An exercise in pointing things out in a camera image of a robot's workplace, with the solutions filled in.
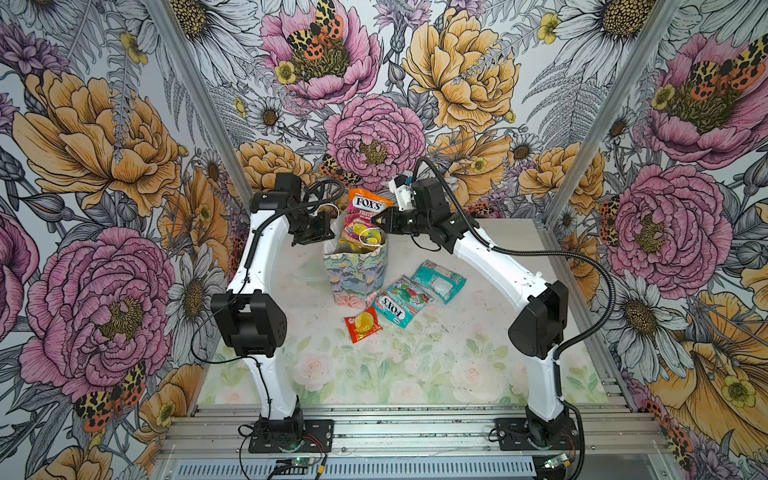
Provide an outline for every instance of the yellow candy wrapper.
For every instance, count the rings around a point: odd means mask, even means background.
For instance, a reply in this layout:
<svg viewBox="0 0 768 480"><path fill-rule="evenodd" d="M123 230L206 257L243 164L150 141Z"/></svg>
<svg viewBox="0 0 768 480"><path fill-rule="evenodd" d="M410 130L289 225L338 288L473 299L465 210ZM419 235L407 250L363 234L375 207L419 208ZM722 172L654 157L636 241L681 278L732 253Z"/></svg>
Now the yellow candy wrapper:
<svg viewBox="0 0 768 480"><path fill-rule="evenodd" d="M382 213L394 203L362 188L349 191L349 206L346 208L344 230L339 242L349 243L354 253L368 253L380 246L384 239L378 227L371 219Z"/></svg>
<svg viewBox="0 0 768 480"><path fill-rule="evenodd" d="M346 323L346 328L349 330L349 336L352 337L352 343L358 343L368 335L373 335L382 329L379 326L379 317L376 315L376 309L373 307L359 315L345 317L344 323Z"/></svg>

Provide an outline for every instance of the paper gift bag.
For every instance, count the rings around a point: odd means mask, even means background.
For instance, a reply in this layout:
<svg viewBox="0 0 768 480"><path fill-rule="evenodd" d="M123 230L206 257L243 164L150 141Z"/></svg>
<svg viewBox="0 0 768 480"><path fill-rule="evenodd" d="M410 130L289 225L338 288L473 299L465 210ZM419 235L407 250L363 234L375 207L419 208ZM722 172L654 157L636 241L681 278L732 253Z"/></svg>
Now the paper gift bag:
<svg viewBox="0 0 768 480"><path fill-rule="evenodd" d="M343 225L344 216L340 215L332 226L336 238L323 242L323 261L336 305L364 310L384 284L389 246L382 238L382 246L373 252L352 253L348 244L339 243Z"/></svg>

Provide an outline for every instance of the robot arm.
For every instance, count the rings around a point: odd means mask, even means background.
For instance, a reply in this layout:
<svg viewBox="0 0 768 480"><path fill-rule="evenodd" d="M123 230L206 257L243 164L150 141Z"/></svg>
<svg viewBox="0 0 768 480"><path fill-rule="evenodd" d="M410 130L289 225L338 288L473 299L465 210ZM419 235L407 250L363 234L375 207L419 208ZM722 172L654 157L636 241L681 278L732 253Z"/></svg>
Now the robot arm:
<svg viewBox="0 0 768 480"><path fill-rule="evenodd" d="M527 428L534 443L545 448L562 430L567 417L558 361L553 359L555 348L563 341L567 289L560 282L546 283L540 273L533 274L513 258L499 255L473 236L465 235L469 221L482 238L493 244L477 222L450 211L435 178L407 184L404 177L398 177L390 190L395 192L398 206L374 217L374 224L390 234L429 235L434 243L476 268L513 306L511 313L516 317L508 334L515 348L525 355ZM300 191L298 177L278 174L274 190L253 198L247 255L243 255L227 292L211 301L224 343L245 358L259 389L262 419L254 431L288 441L302 438L304 421L290 379L277 365L287 323L285 313L270 295L276 262L288 234L293 235L293 244L334 237L326 212L313 216L298 208ZM292 205L297 208L273 218ZM269 219L271 223L264 226Z"/></svg>
<svg viewBox="0 0 768 480"><path fill-rule="evenodd" d="M525 355L528 428L537 446L549 445L567 416L562 403L559 360L553 354L563 341L568 289L561 282L547 283L540 273L533 274L517 260L492 251L493 241L476 221L450 211L437 179L408 184L400 176L390 181L389 189L398 205L374 217L374 224L389 234L429 235L432 242L482 273L514 307L513 314L517 316L508 334L515 348ZM470 227L489 246L465 235Z"/></svg>
<svg viewBox="0 0 768 480"><path fill-rule="evenodd" d="M287 439L301 438L303 417L290 380L279 368L279 347L286 338L287 321L271 296L277 261L289 234L293 235L294 245L333 238L328 213L311 214L298 208L300 195L301 180L297 176L278 174L272 191L253 197L247 254L240 260L227 292L211 300L224 343L243 357L254 377L263 429L280 432ZM296 208L276 216L289 207Z"/></svg>

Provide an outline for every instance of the teal candy bag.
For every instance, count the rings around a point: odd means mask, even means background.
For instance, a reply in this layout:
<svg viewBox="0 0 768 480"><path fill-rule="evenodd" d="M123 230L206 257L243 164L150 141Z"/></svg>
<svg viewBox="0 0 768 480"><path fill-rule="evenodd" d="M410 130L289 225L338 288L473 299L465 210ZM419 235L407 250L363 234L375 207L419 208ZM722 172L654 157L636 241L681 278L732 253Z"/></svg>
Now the teal candy bag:
<svg viewBox="0 0 768 480"><path fill-rule="evenodd" d="M467 279L456 272L425 260L411 277L413 283L437 293L444 303L451 301L462 289Z"/></svg>
<svg viewBox="0 0 768 480"><path fill-rule="evenodd" d="M395 325L406 328L413 317L432 298L407 276L401 276L394 284L376 297L376 311Z"/></svg>

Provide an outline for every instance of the white table surface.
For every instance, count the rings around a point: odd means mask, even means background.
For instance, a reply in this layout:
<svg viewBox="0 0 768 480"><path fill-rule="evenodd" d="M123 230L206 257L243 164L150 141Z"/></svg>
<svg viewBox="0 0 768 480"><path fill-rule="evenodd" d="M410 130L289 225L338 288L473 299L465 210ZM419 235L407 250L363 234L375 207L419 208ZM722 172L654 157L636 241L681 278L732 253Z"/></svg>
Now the white table surface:
<svg viewBox="0 0 768 480"><path fill-rule="evenodd" d="M531 220L480 223L503 247L543 248ZM334 304L327 279L306 282L292 276L308 260L322 268L320 244L290 247L287 242L282 249L273 294L288 319L281 361L302 405L525 404L528 389L523 356L507 335L515 315L500 292L466 262L444 250L420 250L407 236L392 236L389 242L384 289L401 275L411 276L426 259L460 273L467 282L448 305L435 297L406 329L380 317L383 330L356 344L349 338L343 317L358 311ZM425 236L419 242L433 247ZM555 279L549 259L518 260L530 271ZM568 318L566 338L578 333L570 311ZM220 343L216 359L233 357L233 351ZM563 390L569 401L607 401L583 344L564 353L563 365ZM247 367L243 362L231 362L210 366L198 402L253 404L259 400Z"/></svg>

